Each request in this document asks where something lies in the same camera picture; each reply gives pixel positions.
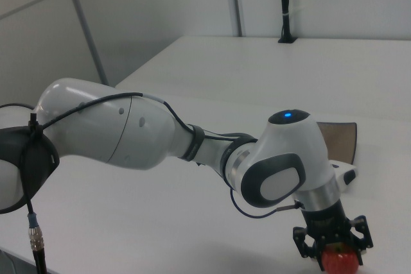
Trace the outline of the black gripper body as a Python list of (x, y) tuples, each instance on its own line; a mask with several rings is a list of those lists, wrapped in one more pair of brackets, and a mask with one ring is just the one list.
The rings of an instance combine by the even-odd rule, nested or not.
[(342, 202), (338, 200), (332, 206), (316, 211), (302, 210), (306, 223), (304, 233), (313, 239), (349, 239), (351, 225), (346, 217)]

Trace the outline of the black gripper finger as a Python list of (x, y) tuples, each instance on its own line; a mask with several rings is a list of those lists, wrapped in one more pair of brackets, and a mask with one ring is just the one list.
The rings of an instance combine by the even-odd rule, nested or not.
[(325, 249), (324, 239), (314, 239), (313, 244), (309, 246), (306, 242), (308, 229), (303, 227), (293, 227), (293, 240), (302, 258), (310, 258), (317, 262), (319, 268), (324, 270), (322, 263), (322, 253)]
[(367, 252), (367, 249), (374, 247), (374, 243), (369, 230), (367, 218), (358, 216), (350, 219), (347, 244), (356, 254), (359, 265), (363, 266), (362, 255)]

